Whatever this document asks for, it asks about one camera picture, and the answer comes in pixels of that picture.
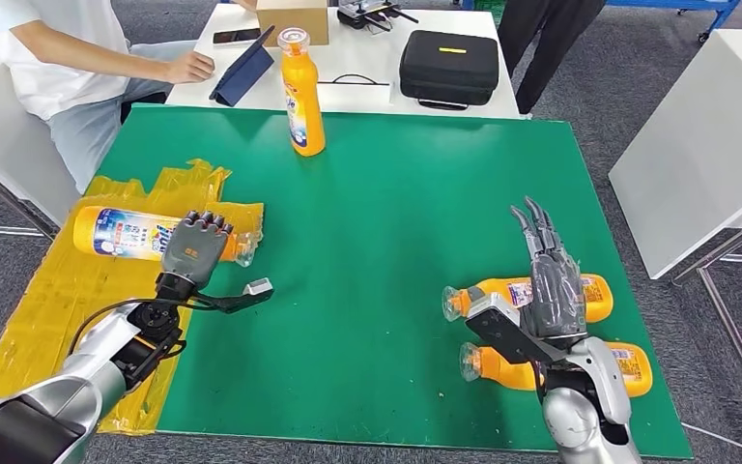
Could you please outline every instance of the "person's hand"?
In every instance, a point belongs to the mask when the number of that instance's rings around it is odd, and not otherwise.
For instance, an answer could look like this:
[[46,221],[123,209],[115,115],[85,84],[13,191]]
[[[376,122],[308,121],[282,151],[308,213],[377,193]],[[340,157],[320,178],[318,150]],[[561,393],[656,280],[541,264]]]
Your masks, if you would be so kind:
[[203,82],[212,77],[214,60],[196,51],[182,55],[177,60],[166,63],[163,80],[170,84],[185,84],[187,82]]

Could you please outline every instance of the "person's arm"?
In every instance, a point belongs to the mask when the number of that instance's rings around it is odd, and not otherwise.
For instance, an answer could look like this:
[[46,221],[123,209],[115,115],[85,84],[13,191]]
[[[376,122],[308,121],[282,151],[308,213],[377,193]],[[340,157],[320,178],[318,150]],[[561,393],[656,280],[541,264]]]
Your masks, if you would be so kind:
[[257,0],[229,0],[229,3],[237,3],[252,13],[257,12]]
[[180,84],[206,80],[214,71],[212,58],[194,51],[170,63],[150,60],[81,41],[40,20],[21,24],[10,31],[39,61],[91,73]]

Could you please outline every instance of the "light blue pants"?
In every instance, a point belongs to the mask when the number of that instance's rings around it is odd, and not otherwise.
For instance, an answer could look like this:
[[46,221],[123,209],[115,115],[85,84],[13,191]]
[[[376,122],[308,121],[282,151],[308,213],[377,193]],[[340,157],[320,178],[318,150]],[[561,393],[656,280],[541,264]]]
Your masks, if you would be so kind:
[[[194,49],[195,41],[133,45],[129,53],[158,61],[174,61]],[[46,124],[81,193],[89,186],[103,157],[121,128],[121,103],[152,94],[168,94],[172,84],[130,79],[123,95],[107,101],[85,103],[53,115]]]

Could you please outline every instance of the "black zipper case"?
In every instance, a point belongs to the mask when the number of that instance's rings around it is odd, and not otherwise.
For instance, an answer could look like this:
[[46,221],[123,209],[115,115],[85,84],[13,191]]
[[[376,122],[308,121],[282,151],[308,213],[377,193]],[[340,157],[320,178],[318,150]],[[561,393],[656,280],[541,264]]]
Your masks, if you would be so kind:
[[399,76],[402,94],[426,106],[485,104],[499,84],[499,46],[485,37],[413,31]]

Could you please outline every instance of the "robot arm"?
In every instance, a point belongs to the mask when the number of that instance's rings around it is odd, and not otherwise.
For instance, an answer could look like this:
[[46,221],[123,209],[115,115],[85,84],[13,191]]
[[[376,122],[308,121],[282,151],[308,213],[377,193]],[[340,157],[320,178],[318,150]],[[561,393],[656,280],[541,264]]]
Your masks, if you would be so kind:
[[579,266],[550,216],[526,198],[518,208],[531,259],[533,301],[517,309],[494,293],[479,299],[466,324],[509,363],[530,362],[542,414],[565,464],[641,463],[630,435],[630,398],[607,344],[586,330]]
[[[232,313],[261,303],[273,289],[263,278],[237,297],[200,293],[212,275],[232,226],[212,213],[191,212],[175,228],[161,258],[157,296],[108,306],[109,312],[80,340],[62,369],[13,396],[0,399],[0,463],[80,462],[99,421],[134,391],[159,363],[180,354],[178,306]],[[204,305],[187,304],[189,299]]]

